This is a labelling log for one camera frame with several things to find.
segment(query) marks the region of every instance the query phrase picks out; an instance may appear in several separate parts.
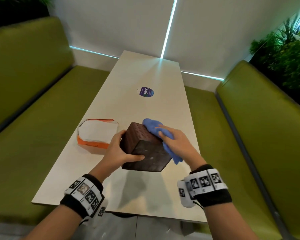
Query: brown box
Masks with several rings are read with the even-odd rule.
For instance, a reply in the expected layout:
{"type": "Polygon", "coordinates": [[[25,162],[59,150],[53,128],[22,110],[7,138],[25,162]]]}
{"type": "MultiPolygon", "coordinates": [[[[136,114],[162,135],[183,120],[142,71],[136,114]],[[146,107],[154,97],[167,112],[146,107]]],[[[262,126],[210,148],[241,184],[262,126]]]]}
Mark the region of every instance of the brown box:
{"type": "Polygon", "coordinates": [[[144,155],[142,161],[126,162],[122,169],[161,172],[171,160],[164,150],[162,140],[151,134],[147,128],[132,122],[120,142],[121,149],[127,154],[144,155]]]}

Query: purple sticker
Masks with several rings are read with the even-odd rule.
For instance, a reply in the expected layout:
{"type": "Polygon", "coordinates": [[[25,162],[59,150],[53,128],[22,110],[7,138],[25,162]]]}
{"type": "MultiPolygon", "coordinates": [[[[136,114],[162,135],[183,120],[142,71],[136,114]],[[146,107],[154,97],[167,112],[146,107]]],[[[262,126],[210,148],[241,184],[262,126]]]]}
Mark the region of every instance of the purple sticker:
{"type": "Polygon", "coordinates": [[[139,94],[143,97],[152,97],[154,92],[150,88],[142,87],[139,94]]]}

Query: white table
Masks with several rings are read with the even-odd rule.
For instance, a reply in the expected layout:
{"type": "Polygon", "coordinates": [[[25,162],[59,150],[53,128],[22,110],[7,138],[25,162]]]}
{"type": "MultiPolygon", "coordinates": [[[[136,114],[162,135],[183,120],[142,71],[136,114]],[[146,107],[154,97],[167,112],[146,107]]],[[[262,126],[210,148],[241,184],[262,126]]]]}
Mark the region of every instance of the white table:
{"type": "MultiPolygon", "coordinates": [[[[177,62],[124,51],[91,103],[86,119],[114,119],[118,131],[144,118],[182,130],[199,151],[188,100],[177,62]],[[137,90],[148,87],[152,97],[137,90]]],[[[103,157],[103,149],[77,145],[76,130],[53,165],[33,203],[59,205],[64,190],[78,177],[88,173],[103,157]]],[[[119,168],[104,183],[107,211],[207,222],[197,206],[181,205],[177,181],[190,172],[184,162],[171,160],[162,172],[143,172],[119,168]]]]}

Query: blue cloth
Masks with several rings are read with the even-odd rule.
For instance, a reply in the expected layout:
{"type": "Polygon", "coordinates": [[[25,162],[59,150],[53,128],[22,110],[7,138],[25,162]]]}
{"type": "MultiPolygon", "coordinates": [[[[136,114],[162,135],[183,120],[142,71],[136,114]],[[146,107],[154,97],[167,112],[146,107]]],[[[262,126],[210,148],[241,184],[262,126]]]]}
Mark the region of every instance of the blue cloth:
{"type": "MultiPolygon", "coordinates": [[[[142,121],[142,124],[148,129],[148,131],[155,136],[159,137],[159,131],[161,131],[165,136],[169,137],[170,139],[174,139],[173,135],[170,131],[164,128],[156,128],[159,127],[159,125],[162,125],[160,121],[152,120],[152,119],[144,119],[142,121]]],[[[182,162],[182,158],[173,153],[173,151],[168,147],[167,144],[163,143],[164,150],[169,153],[169,155],[172,157],[175,164],[178,164],[179,162],[182,162]]]]}

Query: light strip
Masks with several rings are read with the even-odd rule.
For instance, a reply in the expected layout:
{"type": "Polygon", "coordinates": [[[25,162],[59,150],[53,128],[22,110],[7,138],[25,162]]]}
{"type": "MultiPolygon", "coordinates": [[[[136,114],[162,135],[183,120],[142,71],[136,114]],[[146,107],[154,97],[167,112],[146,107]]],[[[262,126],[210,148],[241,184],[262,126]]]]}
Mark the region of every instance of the light strip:
{"type": "Polygon", "coordinates": [[[116,56],[109,56],[109,55],[101,54],[101,53],[98,53],[98,52],[90,51],[90,50],[87,50],[87,49],[77,48],[77,47],[74,47],[74,46],[71,46],[71,45],[69,45],[69,47],[71,49],[74,49],[74,50],[85,51],[85,52],[89,52],[89,53],[93,53],[93,54],[98,54],[98,55],[102,55],[102,56],[108,56],[108,57],[119,59],[119,57],[116,57],[116,56]]]}
{"type": "Polygon", "coordinates": [[[181,71],[181,72],[187,73],[187,74],[191,74],[191,75],[195,75],[195,76],[207,77],[207,78],[211,78],[211,79],[215,79],[215,80],[219,80],[219,81],[223,81],[224,80],[224,78],[218,78],[218,77],[214,77],[214,76],[205,76],[205,75],[200,75],[200,74],[191,73],[191,72],[184,72],[184,71],[181,71]]]}
{"type": "Polygon", "coordinates": [[[160,59],[163,59],[163,57],[164,57],[164,50],[166,49],[167,40],[168,40],[168,37],[169,37],[169,32],[170,32],[170,28],[171,28],[171,24],[172,24],[174,11],[176,10],[177,1],[178,0],[174,0],[174,2],[173,2],[171,15],[170,15],[169,23],[168,23],[168,28],[167,28],[167,33],[166,33],[166,37],[164,38],[164,43],[163,43],[163,48],[162,48],[160,59]]]}

